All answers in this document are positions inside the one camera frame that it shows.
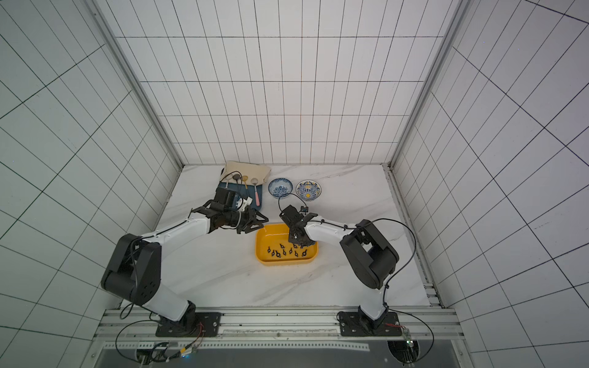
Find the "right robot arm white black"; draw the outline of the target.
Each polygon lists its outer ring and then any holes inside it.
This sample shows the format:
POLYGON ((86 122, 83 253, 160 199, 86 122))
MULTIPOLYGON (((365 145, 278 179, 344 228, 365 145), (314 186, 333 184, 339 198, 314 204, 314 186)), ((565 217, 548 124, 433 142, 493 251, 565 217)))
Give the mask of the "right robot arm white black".
POLYGON ((383 301, 384 283, 394 274, 400 256, 380 230, 369 220, 356 225, 328 222, 315 213, 303 214, 290 205, 280 218, 288 226, 288 239, 300 246, 316 243, 339 245, 357 279, 375 292, 359 306, 360 319, 374 327, 387 316, 383 301))

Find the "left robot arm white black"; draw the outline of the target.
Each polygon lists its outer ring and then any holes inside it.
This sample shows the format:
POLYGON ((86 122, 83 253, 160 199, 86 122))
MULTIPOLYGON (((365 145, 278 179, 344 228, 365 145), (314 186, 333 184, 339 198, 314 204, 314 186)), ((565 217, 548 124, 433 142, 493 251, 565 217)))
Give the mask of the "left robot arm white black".
POLYGON ((248 197, 236 205, 237 195, 236 191, 217 188, 213 199, 190 210, 176 225, 141 236, 122 236, 101 279, 101 288, 159 315, 162 321, 187 327, 197 324, 194 303, 161 281, 162 260, 165 253, 219 228, 234 230, 239 235, 263 228, 268 217, 248 197))

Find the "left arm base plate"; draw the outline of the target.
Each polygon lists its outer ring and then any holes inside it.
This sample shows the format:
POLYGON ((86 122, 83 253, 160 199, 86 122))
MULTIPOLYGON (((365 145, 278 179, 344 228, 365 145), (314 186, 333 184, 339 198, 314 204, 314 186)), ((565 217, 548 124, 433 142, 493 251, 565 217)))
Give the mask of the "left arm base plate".
POLYGON ((218 312, 196 313, 188 311, 179 321, 172 321, 161 317, 156 329, 156 336, 162 338, 174 337, 216 337, 222 314, 218 312))

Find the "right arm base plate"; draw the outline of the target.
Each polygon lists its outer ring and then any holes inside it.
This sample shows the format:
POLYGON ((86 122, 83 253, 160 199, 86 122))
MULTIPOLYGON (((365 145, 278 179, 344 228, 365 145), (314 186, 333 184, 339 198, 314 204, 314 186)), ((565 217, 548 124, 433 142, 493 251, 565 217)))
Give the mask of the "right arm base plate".
POLYGON ((384 312, 376 320, 372 320, 362 311, 337 314, 342 337, 401 337, 402 327, 397 314, 384 312))

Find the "yellow plastic storage tray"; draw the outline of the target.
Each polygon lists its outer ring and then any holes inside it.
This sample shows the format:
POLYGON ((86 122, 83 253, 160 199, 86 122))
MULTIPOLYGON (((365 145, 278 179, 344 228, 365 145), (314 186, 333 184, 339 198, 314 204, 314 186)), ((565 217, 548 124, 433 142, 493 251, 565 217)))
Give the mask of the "yellow plastic storage tray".
POLYGON ((256 258, 266 266, 298 265, 312 262, 318 255, 318 246, 302 247, 288 240, 289 228, 285 224, 271 224, 256 233, 256 258))

